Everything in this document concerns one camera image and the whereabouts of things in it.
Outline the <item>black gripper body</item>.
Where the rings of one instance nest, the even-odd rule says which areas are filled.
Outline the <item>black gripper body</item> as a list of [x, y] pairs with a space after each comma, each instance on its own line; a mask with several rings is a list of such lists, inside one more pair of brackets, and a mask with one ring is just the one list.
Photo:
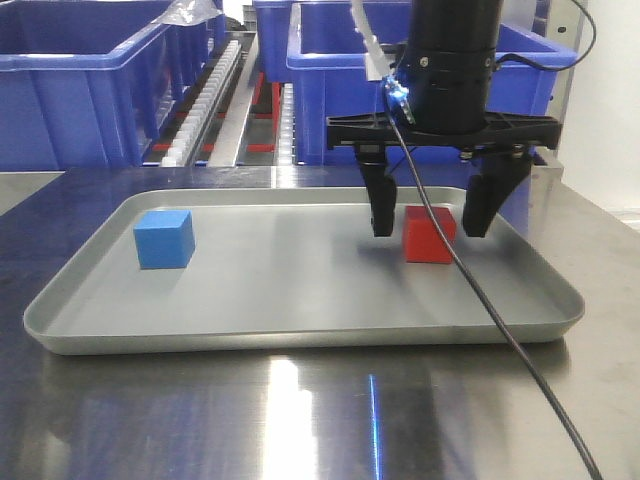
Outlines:
[[552, 117], [487, 112], [486, 125], [479, 131], [464, 134], [435, 134], [400, 127], [395, 133], [382, 113], [329, 117], [326, 119], [326, 146], [361, 145], [411, 147], [447, 147], [459, 151], [463, 160], [487, 155], [523, 155], [534, 146], [555, 149], [561, 124]]

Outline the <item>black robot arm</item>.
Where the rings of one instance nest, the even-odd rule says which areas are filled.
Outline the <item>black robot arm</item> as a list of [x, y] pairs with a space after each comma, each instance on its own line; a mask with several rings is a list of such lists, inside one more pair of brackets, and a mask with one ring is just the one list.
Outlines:
[[409, 34], [394, 61], [374, 39], [363, 5], [352, 15], [374, 64], [384, 68], [383, 109], [326, 120], [327, 146], [353, 148], [377, 237], [394, 229], [397, 186], [386, 150], [448, 147], [477, 168], [466, 188], [464, 232], [484, 236], [495, 215], [529, 176], [534, 146], [557, 146], [560, 123], [545, 116], [489, 112], [490, 83], [499, 63], [499, 1], [415, 1]]

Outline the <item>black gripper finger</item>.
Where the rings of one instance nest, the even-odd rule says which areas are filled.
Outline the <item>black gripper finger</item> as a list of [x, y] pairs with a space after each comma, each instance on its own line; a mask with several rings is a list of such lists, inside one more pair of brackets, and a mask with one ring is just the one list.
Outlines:
[[394, 230], [397, 185], [387, 172], [386, 147], [356, 144], [354, 152], [369, 198], [373, 234], [390, 237]]
[[494, 217], [514, 190], [530, 175], [532, 157], [500, 153], [483, 155], [479, 170], [469, 179], [462, 213], [462, 226], [468, 237], [483, 238]]

